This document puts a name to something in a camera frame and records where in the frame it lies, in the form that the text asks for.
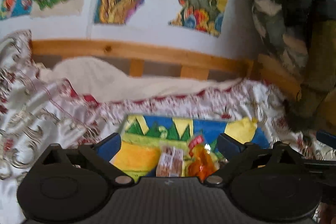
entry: white satin fabric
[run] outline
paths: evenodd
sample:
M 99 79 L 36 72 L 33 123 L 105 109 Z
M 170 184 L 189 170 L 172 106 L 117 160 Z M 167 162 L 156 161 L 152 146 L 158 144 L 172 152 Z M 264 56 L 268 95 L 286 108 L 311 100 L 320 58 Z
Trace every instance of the white satin fabric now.
M 223 84 L 202 82 L 201 89 L 204 90 L 197 90 L 198 93 L 195 94 L 167 96 L 169 90 L 157 90 L 156 94 L 166 96 L 132 101 L 126 99 L 139 99 L 149 95 L 140 91 L 147 86 L 143 80 L 137 86 L 135 79 L 119 74 L 121 78 L 115 78 L 119 88 L 114 88 L 114 85 L 101 85 L 102 89 L 108 87 L 108 90 L 94 90 L 97 94 L 113 94 L 111 98 L 114 99 L 118 97 L 116 94 L 122 92 L 119 98 L 125 100 L 98 103 L 91 95 L 78 95 L 66 79 L 55 80 L 58 77 L 51 77 L 47 73 L 44 78 L 48 82 L 43 82 L 39 78 L 39 69 L 31 61 L 30 39 L 29 31 L 19 31 L 0 43 L 1 224 L 19 224 L 24 220 L 16 201 L 16 190 L 49 144 L 59 143 L 66 148 L 83 142 L 97 142 L 115 132 L 127 113 L 232 120 L 246 116 L 256 117 L 258 126 L 265 132 L 270 145 L 281 140 L 309 158 L 336 158 L 336 151 L 318 142 L 314 134 L 307 133 L 303 136 L 301 132 L 293 133 L 288 130 L 282 107 L 283 95 L 272 85 L 250 80 Z M 83 71 L 81 78 L 86 77 L 90 82 L 94 71 L 90 70 L 90 61 L 87 59 L 86 62 L 84 69 L 87 71 Z M 157 82 L 151 80 L 154 81 L 153 86 L 159 80 L 159 77 L 155 80 Z M 133 85 L 134 92 L 140 94 L 131 94 L 130 85 Z M 178 81 L 170 87 L 172 86 L 175 89 L 171 92 L 176 93 Z

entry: gray ribbed panel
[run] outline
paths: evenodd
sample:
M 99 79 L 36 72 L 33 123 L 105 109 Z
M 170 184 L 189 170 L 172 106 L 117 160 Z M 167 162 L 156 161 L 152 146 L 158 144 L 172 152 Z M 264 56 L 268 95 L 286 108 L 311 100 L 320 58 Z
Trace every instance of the gray ribbed panel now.
M 96 215 L 75 224 L 263 224 L 235 208 L 224 191 L 197 178 L 142 178 L 117 190 Z M 314 224 L 311 219 L 299 224 Z M 27 221 L 25 224 L 41 224 Z

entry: white wall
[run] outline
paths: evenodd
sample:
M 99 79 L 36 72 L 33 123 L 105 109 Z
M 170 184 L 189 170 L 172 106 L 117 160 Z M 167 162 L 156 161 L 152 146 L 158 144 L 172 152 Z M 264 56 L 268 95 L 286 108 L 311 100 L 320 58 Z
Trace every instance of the white wall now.
M 32 30 L 33 39 L 118 39 L 184 48 L 228 58 L 254 59 L 264 51 L 253 25 L 248 0 L 228 0 L 219 38 L 195 30 L 169 26 L 168 21 L 174 19 L 179 11 L 177 0 L 145 0 L 145 4 L 123 26 L 92 25 L 95 6 L 96 0 L 85 0 L 79 16 L 9 18 L 0 21 L 0 37 L 28 28 Z

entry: ruffled bedspread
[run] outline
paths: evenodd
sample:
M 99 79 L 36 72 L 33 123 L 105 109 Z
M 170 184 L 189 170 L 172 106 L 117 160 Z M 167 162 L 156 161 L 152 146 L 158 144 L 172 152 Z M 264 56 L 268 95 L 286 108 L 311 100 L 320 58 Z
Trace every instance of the ruffled bedspread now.
M 78 95 L 66 79 L 42 82 L 31 59 L 30 41 L 29 31 L 19 31 L 0 43 L 1 224 L 24 220 L 16 190 L 48 145 L 67 148 L 97 142 L 116 131 L 127 113 L 232 120 L 256 117 L 270 146 L 281 140 L 307 158 L 336 159 L 336 151 L 317 141 L 314 133 L 290 132 L 284 119 L 284 97 L 272 85 L 243 80 L 227 90 L 208 88 L 198 94 L 99 103 L 90 95 Z

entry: brown package with white label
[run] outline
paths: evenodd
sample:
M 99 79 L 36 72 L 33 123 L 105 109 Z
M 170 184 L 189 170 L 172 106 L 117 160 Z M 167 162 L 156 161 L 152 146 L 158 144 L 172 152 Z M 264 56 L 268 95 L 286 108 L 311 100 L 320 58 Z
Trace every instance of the brown package with white label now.
M 181 177 L 183 150 L 171 146 L 161 148 L 161 156 L 156 167 L 157 177 Z

